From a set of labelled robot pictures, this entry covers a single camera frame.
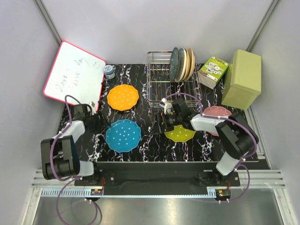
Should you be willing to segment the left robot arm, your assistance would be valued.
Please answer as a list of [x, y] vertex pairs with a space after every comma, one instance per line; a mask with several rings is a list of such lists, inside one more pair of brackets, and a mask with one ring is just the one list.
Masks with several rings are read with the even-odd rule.
[[97, 163], [79, 159], [76, 142], [90, 132], [100, 134], [110, 124], [101, 112], [97, 112], [93, 103], [74, 105], [71, 121], [54, 137], [41, 142], [42, 173], [46, 180], [66, 181], [80, 177], [92, 186], [101, 181], [101, 172]]

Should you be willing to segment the blue polka dot plate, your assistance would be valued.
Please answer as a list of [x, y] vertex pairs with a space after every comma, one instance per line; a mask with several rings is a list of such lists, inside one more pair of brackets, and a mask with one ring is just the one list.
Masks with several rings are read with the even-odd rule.
[[141, 129], [128, 119], [117, 120], [107, 129], [105, 142], [117, 153], [127, 153], [136, 148], [141, 140]]

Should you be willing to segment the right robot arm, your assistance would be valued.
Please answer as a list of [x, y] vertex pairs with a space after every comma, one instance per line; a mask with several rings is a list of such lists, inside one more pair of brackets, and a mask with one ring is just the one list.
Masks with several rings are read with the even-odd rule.
[[240, 114], [212, 116], [195, 113], [182, 98], [172, 103], [162, 99], [161, 104], [164, 110], [156, 113], [151, 135], [173, 131], [177, 125], [193, 131], [218, 134], [225, 153], [211, 172], [198, 176], [201, 184], [227, 185], [230, 175], [241, 166], [241, 162], [256, 153], [259, 138]]

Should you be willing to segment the orange polka dot plate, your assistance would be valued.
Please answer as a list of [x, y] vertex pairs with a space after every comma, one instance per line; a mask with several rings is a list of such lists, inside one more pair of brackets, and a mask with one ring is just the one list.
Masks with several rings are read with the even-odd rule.
[[122, 84], [112, 88], [107, 95], [109, 106], [117, 111], [127, 111], [133, 108], [139, 100], [139, 94], [132, 85]]

